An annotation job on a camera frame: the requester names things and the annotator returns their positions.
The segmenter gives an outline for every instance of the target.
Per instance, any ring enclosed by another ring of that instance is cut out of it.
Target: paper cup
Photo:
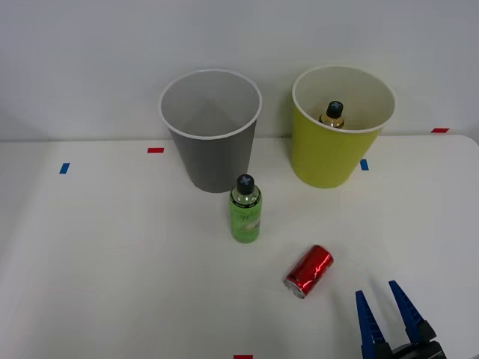
[[[293,86],[292,165],[303,182],[331,188],[346,181],[394,113],[395,95],[377,77],[345,66],[315,67]],[[344,104],[344,127],[318,121],[332,101]]]
[[[163,91],[159,115],[199,189],[229,191],[248,172],[261,106],[256,84],[227,70],[187,73]]]

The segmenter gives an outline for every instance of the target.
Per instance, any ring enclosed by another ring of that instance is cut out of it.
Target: red can
[[[320,245],[314,245],[284,279],[284,285],[304,299],[335,260]]]

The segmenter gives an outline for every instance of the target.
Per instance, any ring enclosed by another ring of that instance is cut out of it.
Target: cup rim
[[[216,136],[198,136],[198,135],[191,135],[189,133],[186,133],[186,132],[183,132],[183,131],[180,131],[179,129],[176,129],[175,127],[173,127],[165,118],[165,115],[163,114],[162,112],[162,101],[163,101],[163,97],[166,95],[166,93],[168,92],[168,90],[173,86],[175,85],[177,82],[183,80],[184,78],[186,77],[189,77],[189,76],[192,76],[192,75],[195,75],[197,73],[211,73],[211,72],[217,72],[217,73],[229,73],[231,75],[234,75],[234,76],[237,76],[237,77],[240,77],[241,79],[247,81],[253,88],[254,90],[256,91],[256,94],[258,96],[258,104],[257,104],[257,111],[256,113],[254,114],[254,116],[252,117],[252,119],[250,119],[249,122],[247,122],[246,125],[232,131],[232,132],[229,132],[229,133],[225,133],[223,135],[216,135]],[[169,84],[166,85],[165,89],[162,91],[161,95],[159,96],[159,100],[158,100],[158,113],[159,113],[159,116],[163,119],[163,123],[173,132],[177,133],[178,135],[180,136],[183,136],[183,137],[187,137],[187,138],[192,138],[194,140],[221,140],[223,138],[228,138],[228,137],[231,137],[231,136],[235,136],[236,134],[240,133],[240,132],[243,132],[244,130],[246,130],[248,127],[250,127],[258,118],[258,116],[260,115],[261,113],[261,109],[263,107],[263,97],[261,95],[261,91],[260,89],[258,88],[258,86],[251,80],[251,79],[248,79],[246,76],[240,74],[240,73],[237,73],[235,71],[230,71],[230,70],[226,70],[226,69],[216,69],[216,68],[210,68],[210,69],[201,69],[201,70],[194,70],[194,71],[190,71],[188,73],[184,73],[183,75],[175,78],[173,81],[171,81]]]
[[[384,121],[383,123],[381,123],[380,125],[378,126],[375,126],[375,127],[371,127],[370,129],[336,129],[334,127],[330,127],[330,126],[327,126],[325,125],[324,123],[321,123],[319,122],[318,120],[315,120],[314,118],[312,118],[309,114],[306,113],[305,110],[302,109],[302,107],[299,105],[298,103],[298,100],[296,98],[296,87],[298,85],[298,83],[301,81],[301,79],[303,77],[305,77],[306,75],[308,75],[309,73],[312,73],[313,71],[317,71],[317,70],[321,70],[321,69],[325,69],[327,67],[345,67],[347,69],[353,69],[353,70],[357,70],[357,71],[360,71],[362,73],[365,73],[367,74],[368,76],[371,76],[373,78],[375,78],[377,81],[379,81],[381,84],[383,84],[388,90],[389,92],[391,93],[392,95],[392,99],[394,101],[394,109],[393,109],[393,113],[391,114],[391,116],[386,120]],[[293,102],[294,102],[294,105],[296,106],[296,108],[299,110],[299,112],[301,112],[301,114],[306,117],[307,119],[309,119],[312,123],[314,123],[316,126],[320,126],[320,127],[323,127],[324,129],[328,129],[330,131],[335,131],[335,132],[342,132],[342,133],[352,133],[352,134],[359,134],[359,133],[369,133],[369,132],[374,132],[374,131],[377,131],[378,129],[381,129],[382,127],[384,127],[392,118],[392,115],[394,114],[394,111],[396,110],[396,104],[397,104],[397,96],[396,96],[396,93],[394,92],[394,90],[391,88],[391,86],[389,86],[388,84],[386,84],[382,79],[380,79],[379,77],[373,75],[372,73],[369,73],[367,71],[364,71],[363,69],[360,69],[358,67],[354,67],[354,66],[347,66],[347,65],[320,65],[320,66],[316,66],[316,67],[313,67],[312,69],[309,69],[305,72],[303,72],[301,75],[299,75],[299,77],[295,80],[294,82],[294,85],[293,85],[293,91],[292,91],[292,95],[293,95]]]

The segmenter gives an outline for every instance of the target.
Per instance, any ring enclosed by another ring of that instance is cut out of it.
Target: gold bottle
[[[344,126],[344,119],[341,116],[343,108],[343,104],[339,101],[330,102],[326,113],[322,114],[318,120],[327,126],[340,129]]]

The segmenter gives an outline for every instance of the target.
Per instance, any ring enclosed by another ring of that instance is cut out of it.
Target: white wall
[[[290,133],[290,88],[317,64],[386,80],[386,132],[479,139],[476,0],[2,0],[0,139],[164,138],[175,76],[226,67],[263,92],[259,136]]]

